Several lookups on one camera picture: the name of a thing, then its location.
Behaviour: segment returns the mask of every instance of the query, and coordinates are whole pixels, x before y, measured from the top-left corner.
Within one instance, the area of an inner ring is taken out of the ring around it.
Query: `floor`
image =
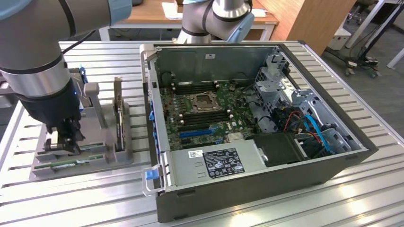
[[[357,31],[358,26],[357,23],[351,23],[350,25],[346,25],[346,29],[354,32]],[[365,31],[365,35],[367,35],[377,26],[377,24],[371,24]],[[178,37],[178,35],[178,29],[171,31],[167,29],[111,29],[110,31],[113,41],[171,40],[174,37]],[[83,36],[79,36],[71,40],[79,40],[82,37]],[[89,41],[101,41],[98,32],[90,37]],[[358,50],[365,42],[366,40],[354,47],[353,52],[351,49],[345,48],[341,53],[346,56],[350,54],[357,56]],[[327,52],[322,55],[322,58],[337,73],[342,75],[343,79],[370,106],[377,110],[387,123],[404,137],[404,121],[402,119],[402,113],[404,112],[404,59],[398,63],[395,70],[386,67],[403,48],[404,34],[395,29],[390,29],[370,51],[370,56],[377,57],[381,62],[379,70],[383,76],[377,79],[370,77],[371,71],[365,69],[357,69],[357,74],[350,77],[345,76],[345,63]],[[2,109],[0,138],[3,137],[11,114],[13,108]]]

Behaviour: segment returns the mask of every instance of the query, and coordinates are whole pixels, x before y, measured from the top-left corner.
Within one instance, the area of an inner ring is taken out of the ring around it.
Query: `power supply label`
[[[203,159],[214,179],[246,172],[237,148],[206,152]]]

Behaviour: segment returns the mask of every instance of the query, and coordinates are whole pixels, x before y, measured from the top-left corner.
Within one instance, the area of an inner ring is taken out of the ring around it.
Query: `blue pcie slot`
[[[215,134],[215,129],[207,129],[207,130],[201,130],[201,131],[182,132],[179,134],[179,137],[181,138],[187,138],[187,137],[206,136],[206,135],[214,135],[214,134]]]

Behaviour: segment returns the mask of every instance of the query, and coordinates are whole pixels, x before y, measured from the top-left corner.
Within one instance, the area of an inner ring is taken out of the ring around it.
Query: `metal rail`
[[[0,143],[0,225],[6,226],[378,226],[404,225],[403,138],[309,46],[285,42],[381,148],[362,164],[326,184],[237,207],[161,224],[154,197],[145,197],[142,169],[150,166],[139,45],[87,42],[67,53],[70,68],[83,65],[101,83],[101,102],[111,103],[114,78],[123,78],[131,105],[135,163],[121,169],[33,183],[29,181],[41,122],[19,104]],[[66,49],[73,42],[62,42]],[[305,80],[293,69],[301,87]]]

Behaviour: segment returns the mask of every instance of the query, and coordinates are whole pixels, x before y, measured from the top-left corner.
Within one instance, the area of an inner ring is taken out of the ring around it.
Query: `green circuit board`
[[[230,133],[241,132],[245,137],[249,137],[259,132],[261,129],[254,124],[253,112],[245,105],[243,98],[247,94],[243,91],[243,87],[230,90],[231,84],[231,82],[219,83],[221,88],[214,94],[217,95],[222,111],[231,110],[233,119],[230,121],[210,123],[210,129],[215,129],[215,133],[206,136],[187,137],[187,143],[185,143],[185,140],[179,136],[179,128],[183,126],[179,116],[181,114],[193,113],[191,95],[177,95],[173,90],[166,88],[161,90],[171,150],[226,143],[226,136]]]

